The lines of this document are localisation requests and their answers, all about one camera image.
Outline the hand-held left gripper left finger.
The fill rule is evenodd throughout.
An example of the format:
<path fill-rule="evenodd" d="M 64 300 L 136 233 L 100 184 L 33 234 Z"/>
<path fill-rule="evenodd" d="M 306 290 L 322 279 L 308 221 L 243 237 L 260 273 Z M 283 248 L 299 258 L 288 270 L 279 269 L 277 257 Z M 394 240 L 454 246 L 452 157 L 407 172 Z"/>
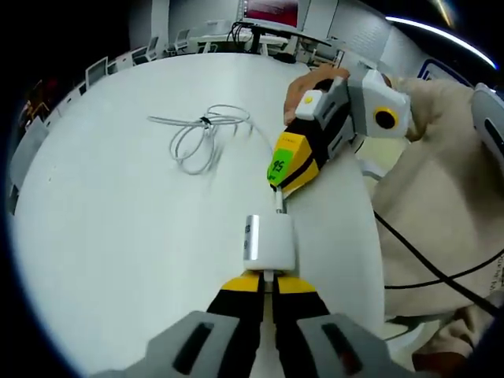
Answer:
<path fill-rule="evenodd" d="M 260 344 L 265 281 L 244 273 L 225 283 L 206 311 L 192 311 L 152 338 L 126 369 L 99 377 L 249 377 Z"/>

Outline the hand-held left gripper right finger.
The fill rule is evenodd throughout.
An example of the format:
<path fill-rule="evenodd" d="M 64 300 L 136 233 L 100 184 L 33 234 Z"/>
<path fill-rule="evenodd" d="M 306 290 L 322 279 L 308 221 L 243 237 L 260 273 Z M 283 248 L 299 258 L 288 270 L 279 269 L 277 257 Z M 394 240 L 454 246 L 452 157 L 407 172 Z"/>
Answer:
<path fill-rule="evenodd" d="M 293 276 L 274 278 L 276 349 L 286 377 L 414 377 L 386 343 L 349 317 L 330 313 L 316 289 Z"/>

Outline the person's right hand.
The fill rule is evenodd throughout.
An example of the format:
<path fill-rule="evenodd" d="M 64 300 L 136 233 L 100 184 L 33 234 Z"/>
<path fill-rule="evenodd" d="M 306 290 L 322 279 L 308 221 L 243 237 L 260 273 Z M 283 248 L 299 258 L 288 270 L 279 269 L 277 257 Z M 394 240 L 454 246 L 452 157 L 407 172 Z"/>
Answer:
<path fill-rule="evenodd" d="M 336 77 L 347 79 L 350 72 L 345 68 L 336 68 L 334 65 L 322 64 L 318 68 L 295 79 L 288 87 L 283 104 L 283 124 L 288 126 L 295 118 L 295 110 L 303 95 L 315 88 L 323 80 L 333 80 Z"/>

